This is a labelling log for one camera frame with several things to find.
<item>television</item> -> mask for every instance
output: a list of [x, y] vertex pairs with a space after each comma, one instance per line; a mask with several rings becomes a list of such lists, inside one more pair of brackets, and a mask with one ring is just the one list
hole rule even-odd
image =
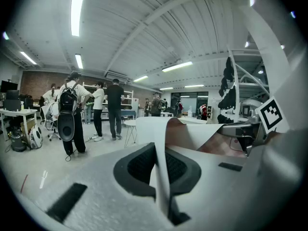
[[0, 92], [7, 92], [7, 90], [17, 90], [18, 84], [8, 82], [8, 81], [2, 81], [1, 82], [1, 89]]

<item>office chair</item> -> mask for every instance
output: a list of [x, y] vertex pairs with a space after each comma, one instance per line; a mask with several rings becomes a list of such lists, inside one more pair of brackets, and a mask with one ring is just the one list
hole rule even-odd
[[56, 129], [54, 128], [54, 127], [57, 127], [56, 123], [52, 119], [51, 115], [48, 115], [49, 108], [50, 108], [50, 105], [46, 105], [46, 106], [41, 107], [43, 114], [45, 116], [44, 127], [48, 131], [52, 131], [52, 133], [49, 133], [47, 135], [47, 137], [49, 138], [49, 141], [51, 141], [53, 137], [58, 137], [59, 139], [61, 139], [59, 133], [56, 132]]

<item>linear light fixture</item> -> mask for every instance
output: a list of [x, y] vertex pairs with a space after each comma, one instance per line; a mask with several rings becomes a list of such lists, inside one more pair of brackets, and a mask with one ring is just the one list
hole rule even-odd
[[171, 70], [174, 70], [174, 69], [177, 69], [177, 68], [180, 68], [180, 67], [189, 66], [189, 65], [192, 65], [192, 64], [193, 64], [192, 62], [187, 62], [187, 63], [183, 63], [183, 64], [178, 64], [178, 65], [175, 65], [175, 66], [172, 66], [172, 67], [168, 67], [168, 68], [163, 69], [163, 72], [168, 72], [168, 71], [171, 71]]
[[187, 87], [203, 87], [204, 85], [193, 85], [193, 86], [185, 86], [186, 88]]
[[82, 1], [83, 0], [72, 0], [71, 5], [71, 31], [73, 36], [78, 37]]
[[147, 77], [148, 76], [142, 76], [141, 78], [134, 80], [134, 82], [137, 82], [137, 81], [142, 80], [142, 79], [146, 79]]
[[161, 88], [160, 90], [169, 90], [169, 89], [173, 89], [173, 87]]
[[250, 7], [255, 4], [255, 0], [249, 0], [249, 2], [250, 2]]
[[24, 53], [23, 51], [20, 52], [26, 59], [28, 59], [30, 62], [32, 62], [34, 65], [36, 65], [37, 63], [35, 61], [33, 61], [30, 57], [28, 57], [28, 55], [26, 53]]
[[9, 40], [9, 36], [6, 34], [6, 32], [4, 32], [2, 35], [3, 35], [5, 40]]
[[77, 64], [78, 64], [78, 68], [83, 69], [81, 55], [80, 54], [75, 54], [75, 57], [76, 57], [76, 61], [77, 61]]

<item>ceiling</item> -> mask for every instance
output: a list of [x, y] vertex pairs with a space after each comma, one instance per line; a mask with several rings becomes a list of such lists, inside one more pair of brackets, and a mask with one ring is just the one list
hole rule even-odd
[[[112, 71], [129, 80], [148, 75], [138, 82], [148, 88], [204, 84], [217, 89], [227, 45], [242, 49], [248, 37], [231, 0], [84, 0], [80, 37], [71, 35], [70, 9], [71, 0], [21, 0], [7, 32], [38, 65], [25, 61], [12, 45], [7, 48], [17, 53], [11, 60], [25, 69], [70, 72], [78, 69], [78, 53], [85, 75], [104, 77]], [[262, 61], [258, 52], [256, 57], [233, 53], [249, 73]], [[161, 71], [186, 61], [193, 65]]]

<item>ceiling light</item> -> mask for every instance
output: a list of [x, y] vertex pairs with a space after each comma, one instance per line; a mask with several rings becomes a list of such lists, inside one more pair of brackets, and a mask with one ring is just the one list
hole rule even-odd
[[8, 35], [6, 34], [6, 32], [4, 32], [2, 35], [3, 35], [4, 39], [9, 40], [9, 37], [8, 37]]
[[22, 55], [24, 55], [24, 57], [26, 59], [28, 59], [30, 62], [32, 62], [34, 65], [36, 65], [37, 63], [35, 61], [33, 61], [30, 57], [28, 57], [28, 55], [26, 53], [24, 53], [23, 51], [20, 52]]
[[148, 77], [148, 76], [143, 76], [143, 77], [141, 77], [141, 78], [139, 78], [139, 79], [134, 80], [134, 82], [137, 82], [137, 81], [142, 80], [142, 79], [146, 79], [147, 77]]
[[193, 85], [193, 86], [185, 86], [185, 87], [203, 87], [204, 85]]
[[79, 37], [79, 21], [80, 21], [82, 1], [83, 0], [72, 0], [72, 7], [71, 7], [72, 35], [78, 37]]
[[173, 69], [177, 69], [177, 68], [180, 68], [180, 67], [189, 66], [189, 65], [192, 65], [192, 64], [193, 64], [192, 62], [187, 62], [187, 63], [183, 63], [183, 64], [178, 64], [178, 65], [175, 65], [175, 66], [172, 66], [172, 67], [168, 67], [168, 68], [163, 69], [163, 72], [168, 72], [168, 71], [171, 71], [171, 70], [173, 70]]
[[81, 60], [81, 55], [80, 54], [75, 54], [75, 57], [76, 57], [76, 61], [77, 61], [77, 64], [78, 64], [78, 68], [83, 68], [82, 60]]
[[251, 7], [252, 5], [254, 5], [255, 0], [249, 0], [249, 1], [250, 1], [250, 7]]
[[160, 90], [169, 90], [169, 89], [173, 89], [173, 87], [161, 88]]

